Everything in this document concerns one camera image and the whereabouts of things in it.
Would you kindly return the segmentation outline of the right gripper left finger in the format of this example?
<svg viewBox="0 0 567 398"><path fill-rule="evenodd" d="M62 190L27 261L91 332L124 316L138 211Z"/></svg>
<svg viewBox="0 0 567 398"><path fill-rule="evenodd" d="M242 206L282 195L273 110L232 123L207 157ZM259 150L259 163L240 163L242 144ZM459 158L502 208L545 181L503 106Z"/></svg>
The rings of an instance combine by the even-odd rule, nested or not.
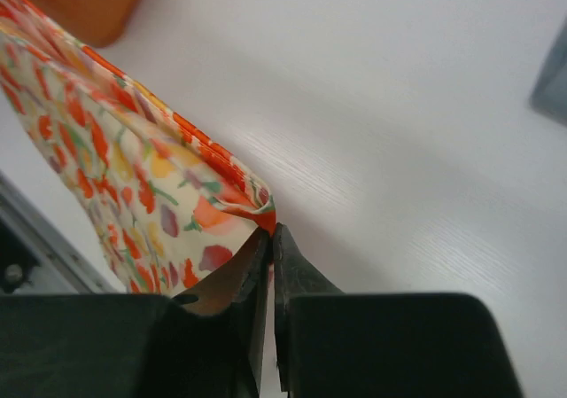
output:
<svg viewBox="0 0 567 398"><path fill-rule="evenodd" d="M268 234L174 298L88 293L1 300L4 397L257 396Z"/></svg>

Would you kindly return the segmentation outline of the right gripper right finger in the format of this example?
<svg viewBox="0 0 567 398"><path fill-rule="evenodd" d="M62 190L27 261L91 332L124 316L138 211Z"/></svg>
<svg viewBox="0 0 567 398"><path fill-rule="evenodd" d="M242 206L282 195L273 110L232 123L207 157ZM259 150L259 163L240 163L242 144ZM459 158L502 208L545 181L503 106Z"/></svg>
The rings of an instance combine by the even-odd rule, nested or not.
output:
<svg viewBox="0 0 567 398"><path fill-rule="evenodd" d="M466 293L344 293L273 237L276 355L290 397L519 397L492 313Z"/></svg>

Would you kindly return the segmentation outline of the floral orange skirt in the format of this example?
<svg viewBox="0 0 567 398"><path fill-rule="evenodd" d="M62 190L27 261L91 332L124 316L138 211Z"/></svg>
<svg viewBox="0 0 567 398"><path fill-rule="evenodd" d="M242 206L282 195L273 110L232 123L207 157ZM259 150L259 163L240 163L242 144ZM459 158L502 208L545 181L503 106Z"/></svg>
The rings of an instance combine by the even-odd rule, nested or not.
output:
<svg viewBox="0 0 567 398"><path fill-rule="evenodd" d="M212 315L273 232L265 182L28 0L1 0L1 89L131 293Z"/></svg>

